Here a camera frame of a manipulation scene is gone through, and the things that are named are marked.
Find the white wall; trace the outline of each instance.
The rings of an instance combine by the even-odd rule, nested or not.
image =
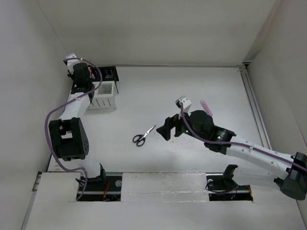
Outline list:
[[[37,2],[66,49],[99,64],[240,65],[276,0]]]
[[[48,111],[67,98],[67,52],[34,0],[0,1],[0,229],[19,230],[50,152]]]
[[[307,154],[307,1],[283,0],[248,67],[272,147]],[[298,202],[305,224],[307,200]]]

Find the pink object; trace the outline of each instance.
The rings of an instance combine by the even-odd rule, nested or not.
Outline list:
[[[204,101],[204,100],[200,100],[200,103],[203,107],[203,109],[205,110],[206,114],[209,115],[209,116],[213,116],[211,110],[209,109],[207,103]]]

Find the metal frame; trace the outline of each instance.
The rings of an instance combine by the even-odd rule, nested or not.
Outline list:
[[[238,68],[240,70],[240,74],[241,74],[242,81],[245,87],[246,95],[248,97],[250,108],[252,110],[252,113],[256,121],[257,129],[260,134],[262,145],[265,148],[272,149],[270,139],[269,139],[267,130],[265,129],[265,125],[264,125],[264,122],[261,116],[261,112],[260,112],[256,97],[255,97],[255,93],[253,91],[253,88],[252,88],[252,85],[251,85],[251,82],[248,76],[248,71],[245,68],[245,66],[238,66]]]

